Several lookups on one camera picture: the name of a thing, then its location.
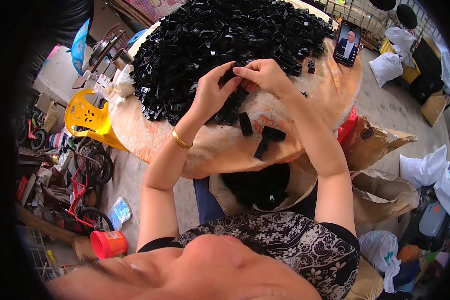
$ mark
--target woman's lips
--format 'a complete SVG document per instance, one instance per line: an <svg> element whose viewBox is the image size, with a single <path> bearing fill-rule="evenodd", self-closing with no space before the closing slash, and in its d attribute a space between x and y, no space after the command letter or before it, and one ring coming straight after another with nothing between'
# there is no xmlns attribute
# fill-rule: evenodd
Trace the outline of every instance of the woman's lips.
<svg viewBox="0 0 450 300"><path fill-rule="evenodd" d="M221 235L220 236L222 239L224 239L224 240L229 240L229 241L234 241L234 242L237 242L237 243L242 243L242 241L240 241L238 238L236 238L236 237L232 237L232 236L229 236L229 235Z"/></svg>

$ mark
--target gold bangle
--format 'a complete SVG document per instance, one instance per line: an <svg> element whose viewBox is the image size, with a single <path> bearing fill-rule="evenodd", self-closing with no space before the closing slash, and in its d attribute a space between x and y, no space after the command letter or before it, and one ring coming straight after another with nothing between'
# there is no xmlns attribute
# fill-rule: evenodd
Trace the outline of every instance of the gold bangle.
<svg viewBox="0 0 450 300"><path fill-rule="evenodd" d="M175 138L175 141L180 145L180 147L185 148L185 149L190 149L193 146L193 143L189 146L187 145L186 142L184 142L180 136L177 134L177 132L175 131L175 127L172 130L172 135Z"/></svg>

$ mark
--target orange tablecloth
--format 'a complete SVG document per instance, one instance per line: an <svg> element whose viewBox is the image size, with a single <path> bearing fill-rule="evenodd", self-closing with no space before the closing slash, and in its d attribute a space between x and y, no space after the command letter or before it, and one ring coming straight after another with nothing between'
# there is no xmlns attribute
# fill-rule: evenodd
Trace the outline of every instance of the orange tablecloth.
<svg viewBox="0 0 450 300"><path fill-rule="evenodd" d="M311 14L328 20L328 16L299 0L288 0L298 8L308 8ZM154 24L143 34L128 51L134 56L146 36L151 34L160 23ZM303 62L300 77L290 76L299 91L306 91L307 101L312 109L321 116L324 122L336 131L347 119L348 114L358 99L362 83L362 64L357 57L354 67L347 68L337 64L332 58L334 42L326 38L325 51L315 59L316 70L308 74L306 59ZM162 142L170 135L172 126L166 121L151 122L145 119L141 103L131 95L125 99L116 94L107 99L110 122L113 130L126 149L131 153L150 162ZM285 112L285 107L272 95L257 90L247 96L240 107L240 112L247 112L254 129L253 136L244 137L239 123L234 126L207 125L202 126L193 141L183 168L182 177L204 178L210 174L258 171L275 163L290 162L305 151L300 141L294 122ZM270 143L269 150L264 154L263 161L253 158L261 139L262 128L267 125L286 132L283 142Z"/></svg>

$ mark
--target smartphone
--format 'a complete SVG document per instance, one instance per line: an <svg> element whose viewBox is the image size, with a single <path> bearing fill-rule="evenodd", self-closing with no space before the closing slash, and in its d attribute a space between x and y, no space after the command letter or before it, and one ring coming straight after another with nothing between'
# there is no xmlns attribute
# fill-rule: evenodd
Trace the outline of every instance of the smartphone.
<svg viewBox="0 0 450 300"><path fill-rule="evenodd" d="M362 31L360 27L353 23L342 20L337 37L337 45L333 51L333 58L337 63L351 68L359 54Z"/></svg>

